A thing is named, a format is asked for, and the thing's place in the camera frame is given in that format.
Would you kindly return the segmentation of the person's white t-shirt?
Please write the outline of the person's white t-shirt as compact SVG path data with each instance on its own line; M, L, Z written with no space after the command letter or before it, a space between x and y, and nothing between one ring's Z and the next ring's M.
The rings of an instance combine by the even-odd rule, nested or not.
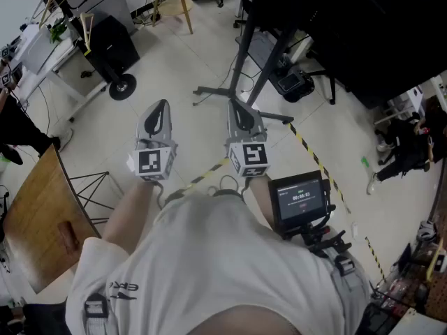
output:
M66 302L72 335L187 335L234 306L260 306L302 335L354 335L369 301L360 265L341 275L332 258L284 241L240 198L171 202L128 254L85 240Z

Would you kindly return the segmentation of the black cabinet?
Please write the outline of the black cabinet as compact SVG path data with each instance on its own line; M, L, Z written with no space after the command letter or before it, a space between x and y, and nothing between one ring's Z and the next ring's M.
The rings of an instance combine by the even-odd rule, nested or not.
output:
M106 62L117 75L128 70L140 59L126 27L115 17L107 16L93 27L91 32L91 52L86 58L107 83L111 83L112 78L94 57Z

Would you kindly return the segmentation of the white headset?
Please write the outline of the white headset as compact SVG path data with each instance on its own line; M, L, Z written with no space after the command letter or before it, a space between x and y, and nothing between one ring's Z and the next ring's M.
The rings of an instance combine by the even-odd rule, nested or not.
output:
M416 235L419 242L433 242L437 238L437 227L432 221L421 221Z

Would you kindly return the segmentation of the person's left forearm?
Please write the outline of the person's left forearm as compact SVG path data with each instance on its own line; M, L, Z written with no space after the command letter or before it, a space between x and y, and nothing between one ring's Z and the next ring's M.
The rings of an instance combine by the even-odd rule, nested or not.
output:
M105 224L102 239L132 254L145 226L155 187L159 182L138 179L115 207Z

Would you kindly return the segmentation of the white desk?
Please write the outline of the white desk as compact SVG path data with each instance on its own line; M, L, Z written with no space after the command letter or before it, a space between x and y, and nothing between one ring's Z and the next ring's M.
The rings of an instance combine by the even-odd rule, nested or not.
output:
M73 110L66 117L66 120L72 123L77 114L108 86L107 82L102 80L88 94L83 95L59 75L59 69L77 49L72 38L51 43L50 31L46 28L39 29L37 24L27 26L20 38L21 42L13 60L21 63L24 68L17 93L21 101L27 102L41 82L48 79L76 101Z

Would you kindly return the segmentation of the grey stand shelf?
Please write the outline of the grey stand shelf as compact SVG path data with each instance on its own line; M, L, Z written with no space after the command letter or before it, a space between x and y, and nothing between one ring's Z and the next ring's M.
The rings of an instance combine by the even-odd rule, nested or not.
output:
M263 33L255 31L249 44L247 56L260 68L268 64L275 44Z

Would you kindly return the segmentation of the person's chin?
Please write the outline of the person's chin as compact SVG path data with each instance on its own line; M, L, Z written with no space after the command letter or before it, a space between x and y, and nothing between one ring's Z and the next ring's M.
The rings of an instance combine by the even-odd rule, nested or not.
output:
M296 335L296 329L274 311L244 305L212 315L188 335Z

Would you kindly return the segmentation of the large black television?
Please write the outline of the large black television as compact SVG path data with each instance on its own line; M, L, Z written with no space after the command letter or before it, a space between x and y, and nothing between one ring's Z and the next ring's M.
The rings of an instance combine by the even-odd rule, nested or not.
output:
M373 109L447 71L447 0L253 0L310 36L317 62Z

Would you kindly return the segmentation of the grey metal cabinet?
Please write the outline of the grey metal cabinet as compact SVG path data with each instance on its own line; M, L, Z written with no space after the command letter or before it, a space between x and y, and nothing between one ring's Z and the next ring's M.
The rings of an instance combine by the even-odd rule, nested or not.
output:
M129 34L136 31L126 0L66 0L74 8L72 13L79 17L81 13L94 14L94 26L109 15L126 27Z

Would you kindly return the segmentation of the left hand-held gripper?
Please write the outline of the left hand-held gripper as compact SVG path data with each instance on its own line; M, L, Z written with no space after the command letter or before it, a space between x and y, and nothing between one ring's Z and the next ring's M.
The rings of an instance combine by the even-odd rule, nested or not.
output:
M135 150L128 154L127 167L145 181L167 180L177 154L177 143L150 138L154 135L171 138L169 102L161 99L150 105L140 116L136 131L140 139L137 139Z

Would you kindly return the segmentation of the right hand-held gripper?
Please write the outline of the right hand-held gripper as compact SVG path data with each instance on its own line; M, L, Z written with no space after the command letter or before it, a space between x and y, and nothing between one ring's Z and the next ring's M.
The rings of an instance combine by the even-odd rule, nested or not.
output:
M258 110L246 103L230 99L228 102L228 129L229 133L246 131L256 133L248 136L230 137L226 140L227 157L235 173L239 177L261 177L270 168L266 136L263 121Z

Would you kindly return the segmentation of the black monitor clamp mount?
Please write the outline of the black monitor clamp mount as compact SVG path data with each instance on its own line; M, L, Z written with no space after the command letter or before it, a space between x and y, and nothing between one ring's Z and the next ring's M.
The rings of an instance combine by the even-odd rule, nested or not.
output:
M321 218L321 222L315 226L313 226L310 221L297 226L285 225L280 229L279 234L286 240L291 240L294 236L301 235L305 245L309 247L309 250L321 257L325 257L324 250L329 248L334 248L338 253L348 251L350 247L352 247L352 243L345 243L343 241L342 236L345 231L342 231L335 236L331 236L328 239L323 238L330 233L330 227L327 225L327 222L334 210L335 206L330 205L327 214Z

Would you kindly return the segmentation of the black television floor stand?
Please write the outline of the black television floor stand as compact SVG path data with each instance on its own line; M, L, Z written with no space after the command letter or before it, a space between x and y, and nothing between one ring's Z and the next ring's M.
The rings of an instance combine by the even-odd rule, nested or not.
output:
M245 59L248 57L247 52L249 48L249 44L251 42L251 38L256 29L256 21L261 18L261 8L262 8L262 0L253 0L252 5L248 12L247 21L245 22L245 30L240 38L239 42L239 50L234 58L234 66L231 66L228 72L232 74L232 79L230 83L230 87L227 89L224 88L208 88L199 86L194 93L197 95L201 95L203 93L207 93L208 96L219 95L225 96L229 99L237 99L236 96L236 87L239 81L239 78L242 74L242 67L245 62ZM273 74L274 70L278 69L278 63L281 59L281 56L285 53L288 48L288 43L290 39L292 39L296 29L298 28L296 23L289 23L281 33L281 35L277 38L277 42L273 49L272 54L270 55L268 64L261 69L261 74L254 84L253 89L249 93L248 99L245 103L252 107L258 98L259 93L262 88L265 86L265 83L270 79L270 76Z

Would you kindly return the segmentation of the person's right forearm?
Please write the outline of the person's right forearm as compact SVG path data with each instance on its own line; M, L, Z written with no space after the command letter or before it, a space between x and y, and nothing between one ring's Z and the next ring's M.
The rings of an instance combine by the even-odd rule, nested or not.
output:
M274 212L269 191L270 181L271 178L267 174L251 178L249 180L249 190L257 204L254 211L256 220L274 232Z

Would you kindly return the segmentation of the green potted plant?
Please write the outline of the green potted plant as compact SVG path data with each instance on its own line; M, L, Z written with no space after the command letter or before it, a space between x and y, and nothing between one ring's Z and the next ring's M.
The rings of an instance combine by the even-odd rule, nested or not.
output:
M52 44L60 43L70 36L71 32L67 26L66 19L64 17L56 19L54 25L50 28L50 42Z

